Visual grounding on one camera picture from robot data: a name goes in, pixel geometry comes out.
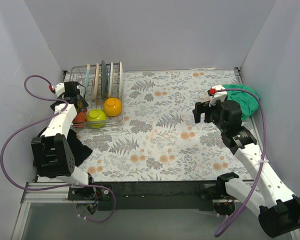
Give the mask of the green cloth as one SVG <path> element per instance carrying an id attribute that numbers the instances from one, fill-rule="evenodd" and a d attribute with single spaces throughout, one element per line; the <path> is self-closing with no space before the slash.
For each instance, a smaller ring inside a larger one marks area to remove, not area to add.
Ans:
<path id="1" fill-rule="evenodd" d="M 241 89 L 253 93 L 259 98 L 257 93 L 250 87 L 243 84 L 223 84 L 225 89 Z M 242 111 L 241 120 L 245 121 L 252 116 L 259 108 L 258 101 L 249 93 L 243 91 L 227 91 L 227 99 L 235 101 L 240 105 Z"/>

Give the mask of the floral table mat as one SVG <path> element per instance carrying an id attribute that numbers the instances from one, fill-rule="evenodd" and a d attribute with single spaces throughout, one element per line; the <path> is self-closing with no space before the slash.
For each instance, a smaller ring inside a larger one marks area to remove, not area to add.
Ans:
<path id="1" fill-rule="evenodd" d="M 234 172 L 250 179 L 212 123 L 195 123 L 196 102 L 215 85 L 238 84 L 232 70 L 126 72 L 122 124 L 77 130 L 92 149 L 80 165 L 96 181 L 215 180 Z"/>

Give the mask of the orange mug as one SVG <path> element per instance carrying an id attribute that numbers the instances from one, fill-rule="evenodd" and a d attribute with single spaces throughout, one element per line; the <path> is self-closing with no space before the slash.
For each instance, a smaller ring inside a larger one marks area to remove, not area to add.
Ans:
<path id="1" fill-rule="evenodd" d="M 87 121 L 86 120 L 87 111 L 88 110 L 85 108 L 76 115 L 76 117 L 72 121 L 75 127 L 83 128 L 85 126 L 85 122 Z"/>

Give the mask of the yellow orange bowl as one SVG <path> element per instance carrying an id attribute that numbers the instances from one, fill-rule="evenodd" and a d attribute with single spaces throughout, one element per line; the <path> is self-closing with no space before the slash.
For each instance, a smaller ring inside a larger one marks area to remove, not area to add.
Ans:
<path id="1" fill-rule="evenodd" d="M 118 98 L 110 97 L 104 102 L 103 110 L 107 116 L 118 116 L 122 112 L 122 102 Z"/>

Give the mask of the aluminium frame rail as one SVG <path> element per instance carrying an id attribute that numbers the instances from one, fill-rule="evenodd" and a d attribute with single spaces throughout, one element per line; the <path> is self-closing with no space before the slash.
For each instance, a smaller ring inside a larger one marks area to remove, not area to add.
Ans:
<path id="1" fill-rule="evenodd" d="M 300 228 L 300 197 L 284 189 L 282 183 L 252 191 L 253 182 L 219 177 L 208 181 L 126 181 L 96 182 L 92 188 L 76 188 L 50 182 L 37 184 L 39 190 L 26 191 L 23 204 L 76 203 L 88 212 L 111 210 L 198 209 L 230 216 L 238 211 L 235 201 L 258 218 L 271 238 Z"/>

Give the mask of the white black striped plate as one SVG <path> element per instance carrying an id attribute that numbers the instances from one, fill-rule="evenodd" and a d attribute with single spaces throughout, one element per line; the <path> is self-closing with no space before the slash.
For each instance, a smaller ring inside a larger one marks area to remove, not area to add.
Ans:
<path id="1" fill-rule="evenodd" d="M 123 77 L 124 77 L 124 72 L 123 72 L 123 64 L 120 61 L 119 62 L 119 72 L 118 72 L 119 80 L 118 80 L 118 92 L 117 96 L 120 99 L 123 93 Z"/>

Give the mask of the lime green bowl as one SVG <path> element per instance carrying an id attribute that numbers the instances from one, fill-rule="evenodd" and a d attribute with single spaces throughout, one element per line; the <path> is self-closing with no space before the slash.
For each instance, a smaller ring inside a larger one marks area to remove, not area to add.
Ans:
<path id="1" fill-rule="evenodd" d="M 87 125 L 90 128 L 98 129 L 106 124 L 107 115 L 101 109 L 92 109 L 86 115 Z"/>

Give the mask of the white teal rimmed plate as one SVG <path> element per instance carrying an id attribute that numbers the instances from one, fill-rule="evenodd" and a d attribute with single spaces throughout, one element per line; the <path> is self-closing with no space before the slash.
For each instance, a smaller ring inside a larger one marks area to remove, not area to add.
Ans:
<path id="1" fill-rule="evenodd" d="M 115 76 L 115 69 L 114 69 L 114 63 L 110 63 L 109 68 L 109 81 L 108 81 L 108 97 L 112 97 L 112 92 L 114 88 L 114 76 Z"/>

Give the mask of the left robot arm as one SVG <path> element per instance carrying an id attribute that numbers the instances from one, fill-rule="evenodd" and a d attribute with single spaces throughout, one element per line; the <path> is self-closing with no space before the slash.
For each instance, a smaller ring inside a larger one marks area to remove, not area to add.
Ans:
<path id="1" fill-rule="evenodd" d="M 68 81 L 51 88 L 57 99 L 50 108 L 54 116 L 46 129 L 31 141 L 34 165 L 40 177 L 58 179 L 68 184 L 81 185 L 79 194 L 85 200 L 96 196 L 92 176 L 76 166 L 75 155 L 68 142 L 73 120 L 80 110 L 88 106 L 81 96 L 79 83 Z"/>

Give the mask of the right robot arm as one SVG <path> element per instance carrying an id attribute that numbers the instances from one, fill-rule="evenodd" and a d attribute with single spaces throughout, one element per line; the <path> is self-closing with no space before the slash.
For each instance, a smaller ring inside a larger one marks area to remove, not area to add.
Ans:
<path id="1" fill-rule="evenodd" d="M 216 192 L 222 199 L 235 197 L 258 218 L 263 231 L 271 238 L 300 229 L 300 196 L 296 196 L 278 177 L 252 133 L 242 125 L 242 110 L 233 100 L 197 102 L 192 111 L 195 123 L 204 114 L 205 123 L 213 123 L 221 131 L 221 139 L 244 165 L 257 188 L 245 184 L 234 173 L 217 178 Z"/>

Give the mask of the dark patterned plate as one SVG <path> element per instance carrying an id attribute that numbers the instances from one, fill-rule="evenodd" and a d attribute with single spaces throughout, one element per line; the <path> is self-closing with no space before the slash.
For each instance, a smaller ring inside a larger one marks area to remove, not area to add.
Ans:
<path id="1" fill-rule="evenodd" d="M 101 61 L 101 97 L 108 96 L 108 68 L 104 60 Z"/>

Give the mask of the black cloth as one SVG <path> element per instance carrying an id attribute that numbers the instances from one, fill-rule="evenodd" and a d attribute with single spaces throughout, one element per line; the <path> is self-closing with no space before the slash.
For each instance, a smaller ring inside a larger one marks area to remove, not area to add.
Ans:
<path id="1" fill-rule="evenodd" d="M 79 140 L 79 136 L 73 129 L 68 132 L 67 142 L 74 156 L 76 167 L 79 167 L 93 152 L 91 148 Z"/>

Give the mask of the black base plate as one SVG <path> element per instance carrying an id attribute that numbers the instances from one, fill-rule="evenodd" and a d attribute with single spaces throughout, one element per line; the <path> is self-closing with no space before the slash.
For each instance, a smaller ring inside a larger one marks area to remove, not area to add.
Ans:
<path id="1" fill-rule="evenodd" d="M 215 180 L 96 182 L 113 191 L 117 210 L 195 209 L 212 211 L 213 201 L 229 196 Z"/>

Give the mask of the light blue beige plate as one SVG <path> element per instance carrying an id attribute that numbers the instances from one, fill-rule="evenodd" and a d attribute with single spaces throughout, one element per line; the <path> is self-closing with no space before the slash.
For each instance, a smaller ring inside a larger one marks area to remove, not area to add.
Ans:
<path id="1" fill-rule="evenodd" d="M 86 94 L 88 91 L 88 85 L 89 85 L 89 80 L 90 80 L 90 70 L 91 70 L 91 65 L 87 64 L 84 85 L 83 85 L 84 86 L 84 97 L 86 97 Z"/>

